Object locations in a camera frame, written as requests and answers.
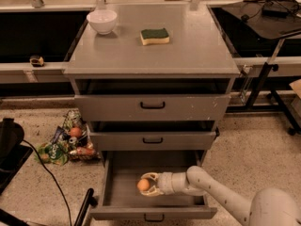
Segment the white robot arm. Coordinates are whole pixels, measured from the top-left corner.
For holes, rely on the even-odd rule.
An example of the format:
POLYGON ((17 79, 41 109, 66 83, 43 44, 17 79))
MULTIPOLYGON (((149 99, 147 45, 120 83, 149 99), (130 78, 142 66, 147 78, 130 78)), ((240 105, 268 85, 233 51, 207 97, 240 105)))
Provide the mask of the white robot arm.
POLYGON ((137 189, 146 197, 177 193, 202 196, 207 192, 242 226, 301 226, 301 209, 285 191, 265 188, 250 201, 217 182, 198 166, 192 166, 186 172, 145 173, 138 181, 137 189))

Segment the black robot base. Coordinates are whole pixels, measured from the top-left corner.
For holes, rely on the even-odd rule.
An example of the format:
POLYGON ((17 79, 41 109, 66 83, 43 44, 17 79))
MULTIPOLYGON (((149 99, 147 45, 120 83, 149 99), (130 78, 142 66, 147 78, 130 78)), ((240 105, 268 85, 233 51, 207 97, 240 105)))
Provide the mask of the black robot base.
POLYGON ((22 144, 23 140, 24 129, 14 119, 0 121, 0 194, 33 152, 22 144))

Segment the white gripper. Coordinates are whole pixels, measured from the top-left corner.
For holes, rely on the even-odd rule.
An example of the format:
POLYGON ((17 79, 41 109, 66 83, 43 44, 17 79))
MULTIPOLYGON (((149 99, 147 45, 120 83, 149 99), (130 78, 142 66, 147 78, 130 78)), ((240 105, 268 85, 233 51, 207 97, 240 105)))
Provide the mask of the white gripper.
POLYGON ((160 174, 157 172, 147 172, 141 178, 157 182, 157 187, 152 186, 147 191, 141 191, 141 194, 146 197, 183 193, 188 186, 185 172, 163 172, 160 174))

